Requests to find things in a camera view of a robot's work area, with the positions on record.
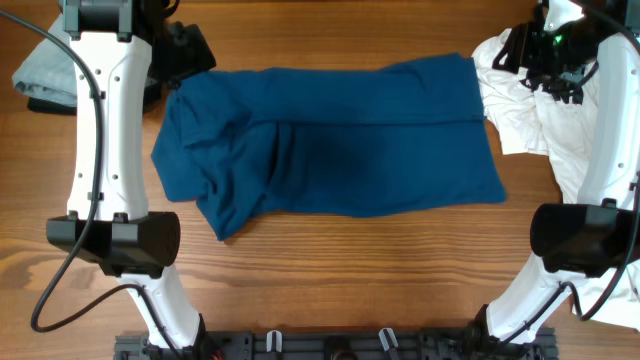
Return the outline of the blue polo shirt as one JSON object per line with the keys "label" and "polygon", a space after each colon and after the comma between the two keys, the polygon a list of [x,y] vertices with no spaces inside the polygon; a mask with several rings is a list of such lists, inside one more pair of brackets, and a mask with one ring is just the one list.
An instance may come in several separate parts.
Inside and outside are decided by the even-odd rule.
{"label": "blue polo shirt", "polygon": [[152,161],[217,238],[274,211],[376,217],[506,198],[476,68],[459,54],[373,71],[205,72],[167,101]]}

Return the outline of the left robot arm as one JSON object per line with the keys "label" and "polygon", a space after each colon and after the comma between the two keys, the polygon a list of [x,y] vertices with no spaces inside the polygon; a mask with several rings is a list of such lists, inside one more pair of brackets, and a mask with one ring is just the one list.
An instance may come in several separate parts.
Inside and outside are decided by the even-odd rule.
{"label": "left robot arm", "polygon": [[67,212],[47,222],[47,239],[131,295],[148,332],[121,341],[117,358],[218,359],[175,266],[178,216],[149,209],[142,165],[145,100],[212,69],[215,58],[198,27],[171,21],[171,1],[64,0],[59,8],[77,81],[77,148]]}

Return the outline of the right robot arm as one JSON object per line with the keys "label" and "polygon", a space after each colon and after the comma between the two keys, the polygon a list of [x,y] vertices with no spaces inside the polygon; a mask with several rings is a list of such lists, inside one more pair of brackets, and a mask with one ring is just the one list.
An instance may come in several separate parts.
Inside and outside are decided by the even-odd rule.
{"label": "right robot arm", "polygon": [[562,101],[599,81],[591,155],[577,195],[533,216],[526,264],[456,340],[469,359],[547,357],[542,326],[566,300],[582,321],[639,325],[639,5],[542,1],[515,27],[497,70],[528,71],[526,85]]}

